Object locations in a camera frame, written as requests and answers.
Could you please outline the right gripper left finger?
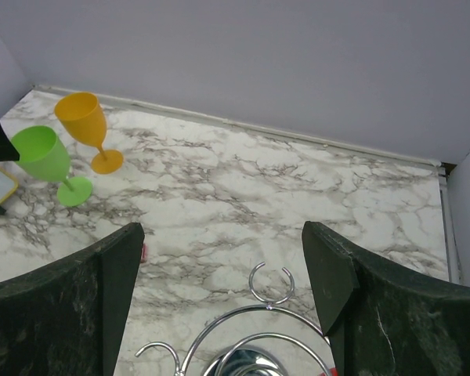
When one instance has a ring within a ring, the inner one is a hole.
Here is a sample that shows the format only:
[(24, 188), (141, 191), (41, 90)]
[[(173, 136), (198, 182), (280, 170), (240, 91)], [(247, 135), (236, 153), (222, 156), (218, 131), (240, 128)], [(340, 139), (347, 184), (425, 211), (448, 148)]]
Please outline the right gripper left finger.
[(0, 283), (0, 375), (112, 375), (144, 243), (129, 223)]

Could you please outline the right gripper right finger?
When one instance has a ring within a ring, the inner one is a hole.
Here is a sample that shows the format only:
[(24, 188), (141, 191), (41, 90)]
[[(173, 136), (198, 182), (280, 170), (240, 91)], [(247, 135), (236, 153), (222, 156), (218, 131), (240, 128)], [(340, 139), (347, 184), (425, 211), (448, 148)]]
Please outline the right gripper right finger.
[(470, 287), (413, 271), (320, 222), (302, 246), (340, 375), (470, 375)]

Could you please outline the green wine glass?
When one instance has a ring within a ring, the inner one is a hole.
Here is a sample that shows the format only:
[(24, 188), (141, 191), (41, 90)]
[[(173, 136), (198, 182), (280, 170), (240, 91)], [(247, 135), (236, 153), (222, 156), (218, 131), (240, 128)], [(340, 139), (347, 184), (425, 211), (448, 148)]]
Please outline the green wine glass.
[(11, 138), (20, 159), (16, 164), (28, 175), (58, 183), (56, 196), (65, 207), (86, 202), (92, 194), (92, 183), (83, 176), (69, 177), (71, 158), (56, 132), (44, 125), (25, 128)]

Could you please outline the orange plastic wine glass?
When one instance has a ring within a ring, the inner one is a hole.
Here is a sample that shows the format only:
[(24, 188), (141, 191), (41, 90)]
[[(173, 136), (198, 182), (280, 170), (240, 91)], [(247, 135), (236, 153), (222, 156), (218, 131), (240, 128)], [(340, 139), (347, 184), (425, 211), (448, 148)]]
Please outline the orange plastic wine glass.
[(103, 148), (107, 121), (95, 94), (71, 93), (55, 105), (54, 114), (72, 138), (98, 150), (91, 162), (95, 173), (110, 174), (123, 165), (124, 157), (120, 151)]

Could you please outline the small red white card box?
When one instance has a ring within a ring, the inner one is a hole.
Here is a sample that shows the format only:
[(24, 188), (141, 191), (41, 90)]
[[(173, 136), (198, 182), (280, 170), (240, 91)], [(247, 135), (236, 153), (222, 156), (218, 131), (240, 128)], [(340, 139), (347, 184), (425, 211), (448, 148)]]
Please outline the small red white card box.
[(143, 244), (142, 251), (141, 251), (141, 257), (140, 257), (140, 262), (143, 263), (146, 261), (146, 245)]

